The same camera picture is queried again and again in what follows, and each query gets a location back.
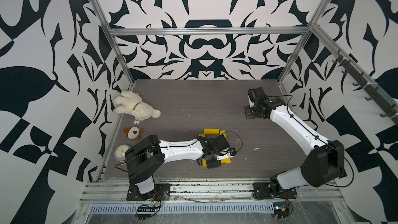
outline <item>gray wood surface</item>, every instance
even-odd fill
[[[263,87],[268,95],[281,95],[274,80],[138,80],[133,91],[162,115],[134,124],[135,118],[125,114],[105,178],[127,177],[127,173],[113,167],[113,152],[121,144],[137,143],[123,133],[125,127],[133,126],[144,129],[143,138],[156,134],[166,141],[191,140],[207,128],[231,130],[243,139],[241,151],[231,158],[230,164],[207,169],[196,161],[180,160],[163,164],[154,177],[270,177],[300,166],[306,156],[281,127],[271,120],[246,120],[247,91],[255,87]],[[227,133],[227,140],[231,147],[238,149],[241,146],[233,133]]]

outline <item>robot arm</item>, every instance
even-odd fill
[[[295,169],[271,177],[270,195],[304,185],[321,185],[345,174],[344,146],[331,142],[294,114],[278,97],[267,96],[261,87],[248,91],[250,105],[245,107],[246,118],[269,118],[287,132],[307,155],[304,163]]]
[[[131,185],[136,185],[141,198],[148,199],[157,192],[153,173],[167,162],[183,159],[205,159],[207,168],[221,166],[221,160],[236,154],[226,137],[221,135],[198,136],[190,141],[168,142],[150,135],[125,152],[127,173]]]

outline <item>teddy bear ear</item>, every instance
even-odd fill
[[[129,133],[130,129],[131,129],[131,127],[126,127],[123,129],[123,132],[127,134],[127,133]]]
[[[137,136],[136,138],[134,138],[133,140],[134,140],[134,141],[140,141],[141,138],[142,138],[141,135],[138,135],[138,136]]]

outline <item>white teddy bear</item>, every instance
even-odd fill
[[[135,117],[134,124],[139,124],[140,121],[144,121],[150,117],[159,118],[160,111],[153,109],[150,105],[142,102],[142,98],[131,91],[123,91],[122,96],[116,97],[114,100],[116,105],[120,105],[116,108],[116,112],[131,114]]]

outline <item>plush dog toy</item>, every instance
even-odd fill
[[[141,132],[144,129],[138,127],[126,127],[123,129],[123,132],[127,135],[129,139],[134,141],[140,141],[142,139]]]
[[[116,105],[120,105],[116,108],[116,112],[131,114],[135,117],[134,124],[139,124],[140,121],[144,121],[150,117],[159,118],[160,111],[153,109],[150,105],[142,102],[142,98],[131,91],[123,91],[122,96],[116,97],[114,100]]]

